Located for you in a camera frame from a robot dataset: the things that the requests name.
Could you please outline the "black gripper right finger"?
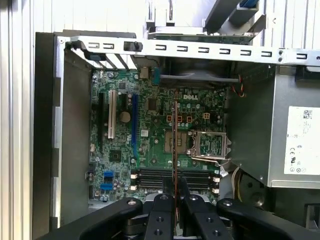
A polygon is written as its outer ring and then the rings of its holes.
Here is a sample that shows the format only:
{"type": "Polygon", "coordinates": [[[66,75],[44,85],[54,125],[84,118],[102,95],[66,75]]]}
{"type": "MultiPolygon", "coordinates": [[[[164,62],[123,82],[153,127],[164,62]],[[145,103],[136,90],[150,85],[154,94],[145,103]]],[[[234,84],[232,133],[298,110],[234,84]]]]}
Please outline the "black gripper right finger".
{"type": "Polygon", "coordinates": [[[178,179],[178,193],[186,222],[203,240],[232,240],[233,236],[222,217],[240,225],[253,240],[318,240],[320,234],[300,225],[246,205],[239,200],[224,198],[210,210],[204,199],[190,193],[184,177],[178,179]]]}

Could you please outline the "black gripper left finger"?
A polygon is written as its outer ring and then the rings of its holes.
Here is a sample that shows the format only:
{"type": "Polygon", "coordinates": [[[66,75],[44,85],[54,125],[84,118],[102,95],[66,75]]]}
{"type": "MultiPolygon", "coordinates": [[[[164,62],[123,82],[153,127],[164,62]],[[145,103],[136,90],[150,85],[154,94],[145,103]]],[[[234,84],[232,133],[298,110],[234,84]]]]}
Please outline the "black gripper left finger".
{"type": "Polygon", "coordinates": [[[42,240],[171,240],[174,237],[173,180],[162,193],[141,202],[125,197],[41,236],[42,240]]]}

